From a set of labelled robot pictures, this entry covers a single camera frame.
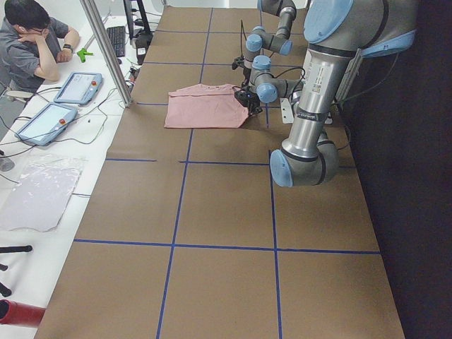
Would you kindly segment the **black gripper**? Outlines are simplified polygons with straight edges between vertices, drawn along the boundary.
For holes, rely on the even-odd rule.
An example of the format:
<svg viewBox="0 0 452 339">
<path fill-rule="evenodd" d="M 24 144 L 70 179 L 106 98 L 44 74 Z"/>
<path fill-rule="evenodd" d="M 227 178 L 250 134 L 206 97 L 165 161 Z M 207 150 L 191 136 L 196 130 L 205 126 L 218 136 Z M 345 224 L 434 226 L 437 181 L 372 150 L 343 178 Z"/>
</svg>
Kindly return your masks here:
<svg viewBox="0 0 452 339">
<path fill-rule="evenodd" d="M 248 69 L 247 67 L 243 68 L 243 76 L 244 76 L 244 80 L 242 81 L 241 87 L 245 87 L 249 85 L 249 79 L 251 76 L 251 69 Z"/>
<path fill-rule="evenodd" d="M 261 101 L 260 101 L 258 95 L 256 93 L 249 92 L 248 97 L 249 97 L 249 104 L 248 104 L 247 109 L 249 111 L 249 117 L 255 117 L 256 114 L 262 113 L 263 110 L 261 108 Z"/>
</svg>

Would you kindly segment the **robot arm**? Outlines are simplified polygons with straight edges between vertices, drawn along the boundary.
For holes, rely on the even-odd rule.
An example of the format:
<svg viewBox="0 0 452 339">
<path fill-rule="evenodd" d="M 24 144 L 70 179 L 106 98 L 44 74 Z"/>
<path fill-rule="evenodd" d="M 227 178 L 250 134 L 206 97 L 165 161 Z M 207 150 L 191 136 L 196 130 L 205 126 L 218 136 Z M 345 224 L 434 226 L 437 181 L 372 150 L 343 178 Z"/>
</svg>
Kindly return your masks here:
<svg viewBox="0 0 452 339">
<path fill-rule="evenodd" d="M 269 33 L 263 26 L 256 26 L 245 38 L 244 51 L 237 59 L 238 67 L 243 69 L 242 86 L 248 85 L 251 77 L 251 66 L 254 59 L 265 49 L 272 53 L 288 55 L 292 50 L 290 34 L 292 24 L 297 17 L 297 9 L 293 1 L 280 0 L 257 1 L 257 8 L 272 16 L 278 17 L 278 27 L 274 33 Z"/>
<path fill-rule="evenodd" d="M 262 27 L 246 41 L 244 67 L 251 91 L 262 103 L 286 97 L 292 103 L 290 135 L 270 156 L 279 186 L 319 185 L 338 170 L 338 150 L 323 126 L 350 61 L 400 53 L 416 33 L 417 1 L 314 1 L 304 20 L 311 57 L 304 80 L 283 81 L 270 72 L 262 49 L 287 55 L 297 9 L 292 1 L 259 1 L 258 9 L 280 19 L 274 35 Z"/>
</svg>

